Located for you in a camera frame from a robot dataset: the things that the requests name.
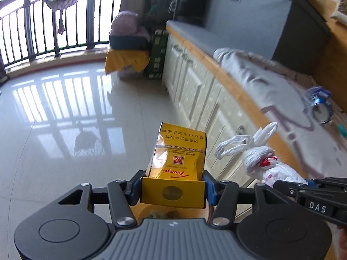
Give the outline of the white plastic bag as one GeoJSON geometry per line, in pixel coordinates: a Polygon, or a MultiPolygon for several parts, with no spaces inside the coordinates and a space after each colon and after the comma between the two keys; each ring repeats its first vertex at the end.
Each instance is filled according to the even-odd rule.
{"type": "Polygon", "coordinates": [[[276,132],[277,122],[271,122],[258,129],[253,135],[237,135],[223,141],[216,147],[215,157],[242,154],[245,173],[252,179],[259,180],[273,187],[276,181],[294,182],[307,185],[307,181],[291,166],[281,162],[274,149],[266,145],[268,139],[276,132]]]}

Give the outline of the yellow cigarette box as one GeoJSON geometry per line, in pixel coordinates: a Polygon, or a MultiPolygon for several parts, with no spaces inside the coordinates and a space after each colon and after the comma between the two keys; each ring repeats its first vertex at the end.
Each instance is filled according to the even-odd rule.
{"type": "Polygon", "coordinates": [[[177,208],[205,208],[202,179],[206,133],[160,124],[154,152],[142,178],[141,202],[177,208]]]}

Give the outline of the blue drink can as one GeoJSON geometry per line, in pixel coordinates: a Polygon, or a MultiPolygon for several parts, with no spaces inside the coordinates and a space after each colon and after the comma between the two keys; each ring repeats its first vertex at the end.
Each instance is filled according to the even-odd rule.
{"type": "Polygon", "coordinates": [[[322,86],[314,86],[306,91],[313,118],[319,124],[327,124],[333,118],[332,106],[329,102],[331,92],[322,86]]]}

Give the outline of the cartoon bear bed sheet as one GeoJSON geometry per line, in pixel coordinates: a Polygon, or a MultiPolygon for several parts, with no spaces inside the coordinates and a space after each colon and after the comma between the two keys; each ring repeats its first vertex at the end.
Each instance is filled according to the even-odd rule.
{"type": "Polygon", "coordinates": [[[313,116],[308,90],[315,85],[306,76],[242,50],[219,48],[214,60],[235,80],[270,122],[312,178],[346,177],[346,113],[331,102],[332,120],[319,124],[313,116]]]}

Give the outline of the white cabinet bed base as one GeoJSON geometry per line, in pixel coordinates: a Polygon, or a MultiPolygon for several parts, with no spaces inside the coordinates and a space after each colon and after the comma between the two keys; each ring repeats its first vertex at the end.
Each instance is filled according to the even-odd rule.
{"type": "Polygon", "coordinates": [[[254,134],[269,119],[245,90],[221,66],[172,26],[166,50],[163,84],[178,112],[182,126],[207,134],[205,168],[217,180],[252,188],[241,155],[218,160],[218,144],[237,134],[254,134]]]}

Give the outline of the yellow cloth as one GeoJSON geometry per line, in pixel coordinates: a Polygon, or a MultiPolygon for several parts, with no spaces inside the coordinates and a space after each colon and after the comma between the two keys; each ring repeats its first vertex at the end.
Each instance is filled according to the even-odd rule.
{"type": "Polygon", "coordinates": [[[148,50],[116,50],[108,49],[105,58],[105,74],[133,67],[135,71],[143,71],[149,64],[148,50]]]}

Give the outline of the green carton box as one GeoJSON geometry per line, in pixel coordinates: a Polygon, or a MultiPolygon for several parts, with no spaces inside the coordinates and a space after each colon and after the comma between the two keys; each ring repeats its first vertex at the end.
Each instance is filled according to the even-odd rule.
{"type": "Polygon", "coordinates": [[[164,29],[155,28],[151,35],[151,55],[145,74],[148,79],[162,79],[166,48],[168,43],[168,33],[164,29]]]}

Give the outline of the grey mattress pad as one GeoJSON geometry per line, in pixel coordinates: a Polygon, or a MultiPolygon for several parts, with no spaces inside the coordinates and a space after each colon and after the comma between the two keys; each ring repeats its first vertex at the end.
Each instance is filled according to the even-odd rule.
{"type": "Polygon", "coordinates": [[[204,27],[173,20],[168,20],[166,25],[210,57],[213,57],[217,49],[231,48],[227,41],[224,41],[221,37],[216,36],[204,27]]]}

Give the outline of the dark grey storage box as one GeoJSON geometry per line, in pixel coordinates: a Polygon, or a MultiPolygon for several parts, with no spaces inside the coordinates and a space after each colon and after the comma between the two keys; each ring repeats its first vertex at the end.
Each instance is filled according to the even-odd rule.
{"type": "Polygon", "coordinates": [[[308,0],[208,0],[203,27],[230,48],[310,74],[330,35],[308,0]]]}

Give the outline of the black balcony railing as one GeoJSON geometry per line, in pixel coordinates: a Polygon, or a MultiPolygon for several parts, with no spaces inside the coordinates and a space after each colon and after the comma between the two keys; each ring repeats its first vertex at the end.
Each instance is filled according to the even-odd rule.
{"type": "Polygon", "coordinates": [[[77,0],[52,10],[44,0],[1,0],[1,60],[5,69],[42,58],[105,48],[121,0],[77,0]]]}

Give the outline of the dark drawer shelf unit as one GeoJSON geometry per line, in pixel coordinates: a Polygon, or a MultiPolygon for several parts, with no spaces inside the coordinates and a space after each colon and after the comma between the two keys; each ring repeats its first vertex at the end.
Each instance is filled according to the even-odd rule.
{"type": "Polygon", "coordinates": [[[144,26],[165,26],[168,20],[201,24],[207,0],[145,0],[144,26]]]}

